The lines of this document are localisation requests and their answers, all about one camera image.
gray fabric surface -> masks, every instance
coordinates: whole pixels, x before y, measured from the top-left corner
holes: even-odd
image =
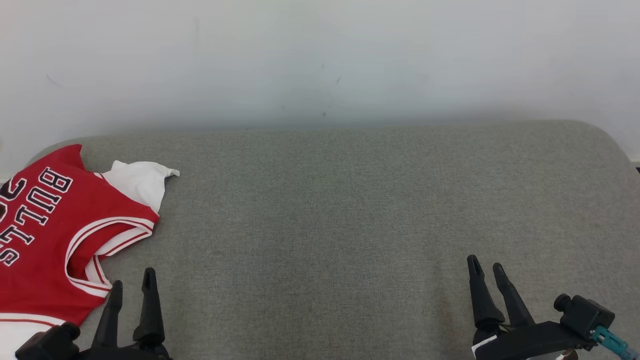
[[[104,263],[125,285],[121,345],[153,266],[176,360],[473,359],[466,256],[477,254],[489,274],[504,265],[536,321],[558,321],[555,298],[579,294],[618,314],[612,331],[640,347],[640,176],[593,126],[73,142],[90,170],[144,160],[182,172],[167,181],[155,235]]]

white wall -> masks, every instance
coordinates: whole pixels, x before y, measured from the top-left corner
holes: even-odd
[[[579,119],[640,158],[639,35],[637,0],[2,0],[0,176],[178,120]]]

cable connector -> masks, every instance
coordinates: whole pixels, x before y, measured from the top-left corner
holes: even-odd
[[[591,338],[617,356],[620,356],[622,360],[640,360],[640,353],[629,348],[627,343],[604,326],[598,326],[591,334]]]

jersey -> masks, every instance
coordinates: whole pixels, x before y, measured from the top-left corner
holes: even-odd
[[[164,178],[179,175],[120,162],[96,174],[80,150],[54,151],[0,188],[0,359],[103,303],[111,284],[100,260],[152,234]]]

